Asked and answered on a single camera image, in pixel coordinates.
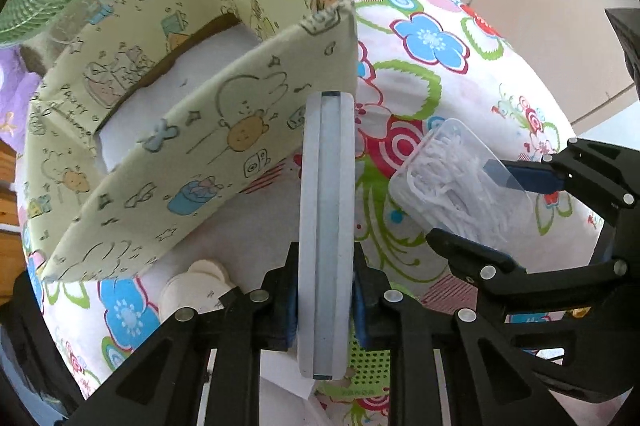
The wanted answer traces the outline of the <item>clear floss pick box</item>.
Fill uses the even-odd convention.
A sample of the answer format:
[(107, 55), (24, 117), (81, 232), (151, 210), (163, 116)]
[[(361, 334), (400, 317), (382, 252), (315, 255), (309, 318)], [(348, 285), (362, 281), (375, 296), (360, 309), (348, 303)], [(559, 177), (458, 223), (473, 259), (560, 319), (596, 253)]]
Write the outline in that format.
[(461, 120), (431, 131), (393, 174), (392, 200), (424, 231), (439, 228), (518, 256), (533, 202)]

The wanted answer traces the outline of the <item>yellow patterned storage box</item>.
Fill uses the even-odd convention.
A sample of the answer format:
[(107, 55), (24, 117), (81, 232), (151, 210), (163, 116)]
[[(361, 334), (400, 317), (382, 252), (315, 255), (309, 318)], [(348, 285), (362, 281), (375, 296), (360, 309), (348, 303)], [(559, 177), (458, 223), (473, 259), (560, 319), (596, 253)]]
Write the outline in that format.
[[(111, 172), (96, 133), (197, 40), (240, 24), (256, 48), (169, 103)], [(318, 91), (357, 88), (351, 0), (116, 0), (29, 103), (21, 168), (44, 282), (135, 276), (302, 140)]]

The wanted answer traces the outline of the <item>wooden chair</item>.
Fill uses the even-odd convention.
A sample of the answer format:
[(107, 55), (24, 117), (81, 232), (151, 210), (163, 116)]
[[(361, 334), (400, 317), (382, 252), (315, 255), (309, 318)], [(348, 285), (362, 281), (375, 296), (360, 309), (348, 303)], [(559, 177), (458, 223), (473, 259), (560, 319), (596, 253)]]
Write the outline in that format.
[(2, 304), (5, 304), (12, 297), (15, 279), (26, 269), (26, 260), (22, 249), (21, 229), (18, 225), (17, 198), (14, 186), (16, 153), (4, 142), (1, 142), (0, 160), (0, 300)]

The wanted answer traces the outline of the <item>floral tablecloth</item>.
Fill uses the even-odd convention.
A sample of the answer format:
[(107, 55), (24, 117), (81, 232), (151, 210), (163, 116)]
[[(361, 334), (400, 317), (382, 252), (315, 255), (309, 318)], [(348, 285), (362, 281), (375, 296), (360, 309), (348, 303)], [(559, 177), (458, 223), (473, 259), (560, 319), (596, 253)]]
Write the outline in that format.
[[(562, 150), (573, 129), (546, 85), (486, 21), (460, 0), (351, 0), (358, 38), (355, 100), (355, 227), (369, 264), (426, 308), (473, 307), (476, 288), (453, 276), (424, 231), (390, 197), (390, 179), (427, 135), (461, 120), (505, 160), (540, 160)], [(49, 34), (27, 42), (46, 70), (82, 29), (110, 16), (116, 0), (75, 0)], [(256, 48), (245, 26), (201, 38), (163, 73), (122, 101), (96, 133), (98, 165), (111, 172), (169, 103)], [(135, 276), (75, 282), (40, 279), (42, 258), (25, 247), (25, 180), (16, 163), (17, 203), (35, 300), (80, 406), (160, 327), (166, 283), (200, 259), (253, 288), (280, 266), (298, 238), (302, 140), (225, 201), (157, 262)]]

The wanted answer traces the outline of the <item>purple plush bunny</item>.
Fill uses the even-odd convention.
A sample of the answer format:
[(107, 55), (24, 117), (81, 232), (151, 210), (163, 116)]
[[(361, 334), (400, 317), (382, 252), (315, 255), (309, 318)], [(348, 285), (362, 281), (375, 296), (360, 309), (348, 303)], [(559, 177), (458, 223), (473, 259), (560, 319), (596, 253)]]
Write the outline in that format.
[(41, 77), (26, 68), (17, 47), (2, 48), (0, 59), (1, 140), (17, 154), (23, 154), (29, 101)]

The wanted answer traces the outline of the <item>white 45W charger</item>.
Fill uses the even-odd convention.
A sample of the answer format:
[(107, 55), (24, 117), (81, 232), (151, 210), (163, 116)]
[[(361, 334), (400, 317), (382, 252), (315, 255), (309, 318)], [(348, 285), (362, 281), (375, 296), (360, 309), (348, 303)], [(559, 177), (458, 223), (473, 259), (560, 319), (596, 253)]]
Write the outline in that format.
[(262, 350), (260, 376), (299, 398), (308, 399), (314, 394), (316, 382), (304, 377), (299, 371), (295, 350)]

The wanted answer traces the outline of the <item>cream bear compact mirror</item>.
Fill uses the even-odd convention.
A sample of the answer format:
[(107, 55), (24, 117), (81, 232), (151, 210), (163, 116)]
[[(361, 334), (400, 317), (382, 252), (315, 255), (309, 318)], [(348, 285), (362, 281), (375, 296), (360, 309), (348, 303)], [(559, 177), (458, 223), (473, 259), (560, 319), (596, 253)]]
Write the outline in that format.
[(160, 320), (166, 321), (183, 307), (199, 314), (220, 310), (219, 298), (232, 288), (235, 284), (222, 264), (209, 259), (197, 260), (163, 287), (158, 301)]

